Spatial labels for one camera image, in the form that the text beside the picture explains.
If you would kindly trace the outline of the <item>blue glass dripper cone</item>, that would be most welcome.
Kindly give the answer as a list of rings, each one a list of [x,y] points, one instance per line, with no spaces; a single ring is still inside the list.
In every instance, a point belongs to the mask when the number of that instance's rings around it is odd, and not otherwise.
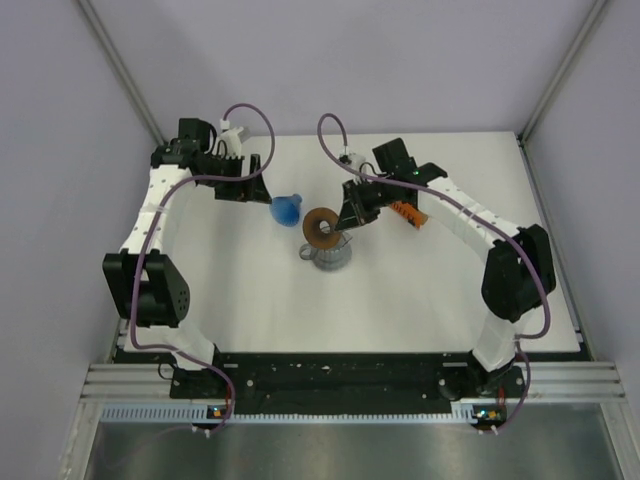
[[[281,226],[294,227],[300,221],[302,197],[299,194],[278,196],[272,199],[269,211]]]

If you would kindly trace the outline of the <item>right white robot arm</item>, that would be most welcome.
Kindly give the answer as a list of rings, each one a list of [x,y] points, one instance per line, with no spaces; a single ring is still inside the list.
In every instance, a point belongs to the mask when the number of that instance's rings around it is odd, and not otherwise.
[[[469,354],[466,380],[476,394],[498,389],[523,340],[545,337],[551,327],[549,294],[556,277],[549,235],[538,224],[518,226],[463,192],[434,163],[417,165],[402,139],[374,148],[380,172],[357,169],[349,152],[333,162],[352,174],[342,185],[336,230],[374,222],[382,208],[407,201],[425,205],[429,217],[446,227],[483,261],[481,296],[488,310]]]

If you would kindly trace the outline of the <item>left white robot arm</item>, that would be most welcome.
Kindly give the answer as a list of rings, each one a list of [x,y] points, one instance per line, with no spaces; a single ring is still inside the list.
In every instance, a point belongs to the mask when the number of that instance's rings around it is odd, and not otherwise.
[[[176,138],[151,155],[149,183],[134,226],[102,270],[121,319],[128,321],[129,351],[163,351],[177,366],[194,371],[192,384],[205,396],[226,387],[227,374],[214,362],[216,348],[188,320],[190,287],[172,260],[176,235],[194,190],[207,187],[217,200],[268,204],[264,165],[245,156],[249,133],[223,119],[218,128],[182,118]]]

